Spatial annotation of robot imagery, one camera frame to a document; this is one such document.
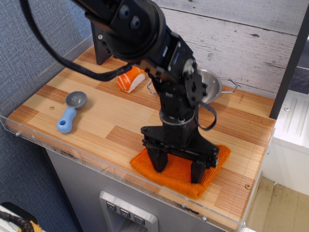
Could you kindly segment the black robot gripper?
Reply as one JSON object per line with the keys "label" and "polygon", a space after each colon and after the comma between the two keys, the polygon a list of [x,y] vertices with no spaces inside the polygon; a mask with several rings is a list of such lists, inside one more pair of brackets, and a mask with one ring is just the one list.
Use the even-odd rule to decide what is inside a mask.
{"label": "black robot gripper", "polygon": [[198,131],[198,109],[185,118],[173,118],[159,112],[162,126],[144,126],[143,145],[154,169],[161,173],[168,163],[168,154],[192,160],[191,183],[200,183],[206,169],[218,164],[219,148],[204,139]]}

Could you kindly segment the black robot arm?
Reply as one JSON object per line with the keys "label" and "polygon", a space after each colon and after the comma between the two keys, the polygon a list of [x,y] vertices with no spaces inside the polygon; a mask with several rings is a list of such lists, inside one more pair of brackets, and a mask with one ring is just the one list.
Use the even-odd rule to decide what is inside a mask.
{"label": "black robot arm", "polygon": [[143,144],[157,172],[168,154],[192,161],[191,181],[200,183],[206,169],[218,163],[219,149],[200,133],[198,110],[207,85],[197,71],[193,51],[166,25],[159,6],[151,0],[78,0],[85,16],[103,31],[109,52],[144,70],[160,99],[162,126],[141,129]]}

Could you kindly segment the black robot base post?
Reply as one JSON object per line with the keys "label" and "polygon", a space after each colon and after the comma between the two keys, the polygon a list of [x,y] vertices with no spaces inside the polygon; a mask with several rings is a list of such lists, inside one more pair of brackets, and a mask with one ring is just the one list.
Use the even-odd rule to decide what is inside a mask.
{"label": "black robot base post", "polygon": [[107,48],[103,31],[94,23],[91,23],[91,30],[95,49],[96,62],[98,65],[102,65],[112,55]]}

